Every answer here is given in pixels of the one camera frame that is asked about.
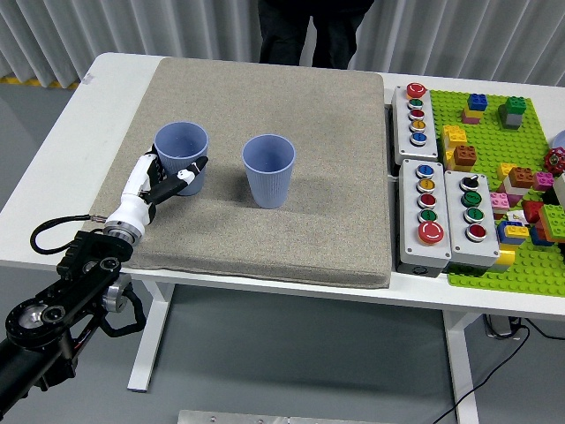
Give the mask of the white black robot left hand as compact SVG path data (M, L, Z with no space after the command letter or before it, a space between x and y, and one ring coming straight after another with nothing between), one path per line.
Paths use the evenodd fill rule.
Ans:
M158 155L139 158L121 194L120 205L105 221L103 232L137 245L151 224L155 207L192 185L208 158L190 160L186 168L166 177Z

